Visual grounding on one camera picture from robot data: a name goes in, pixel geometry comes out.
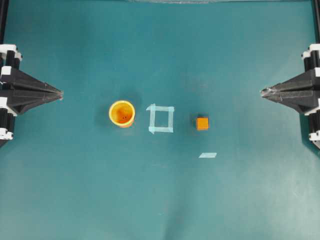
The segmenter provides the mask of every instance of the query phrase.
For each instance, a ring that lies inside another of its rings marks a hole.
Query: teal mat
[[[0,239],[318,240],[319,152],[259,93],[304,71],[313,28],[309,1],[12,0],[5,42],[64,99],[1,149]],[[108,118],[119,99],[131,128]],[[148,131],[153,103],[174,133]]]

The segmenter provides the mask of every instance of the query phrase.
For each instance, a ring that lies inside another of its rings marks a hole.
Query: white clamp
[[[1,54],[1,57],[3,60],[6,60],[7,51],[14,51],[15,52],[14,58],[22,61],[22,54],[20,52],[18,52],[16,45],[14,45],[14,44],[0,44],[0,54]]]

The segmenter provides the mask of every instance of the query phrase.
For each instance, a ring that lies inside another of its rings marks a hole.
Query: orange cup
[[[135,107],[125,100],[116,101],[109,109],[110,120],[120,128],[130,127],[134,123],[135,115]]]

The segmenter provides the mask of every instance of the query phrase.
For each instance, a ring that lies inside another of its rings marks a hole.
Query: tape strip
[[[217,156],[216,152],[203,152],[199,156],[200,159],[214,159]]]
[[[174,111],[173,106],[156,106],[155,103],[147,107],[146,111],[150,111],[149,132],[173,133],[174,132]],[[155,126],[156,111],[168,112],[168,127]]]

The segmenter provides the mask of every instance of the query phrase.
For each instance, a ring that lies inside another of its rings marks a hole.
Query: small orange block
[[[209,119],[207,117],[197,117],[196,129],[198,131],[209,129]]]

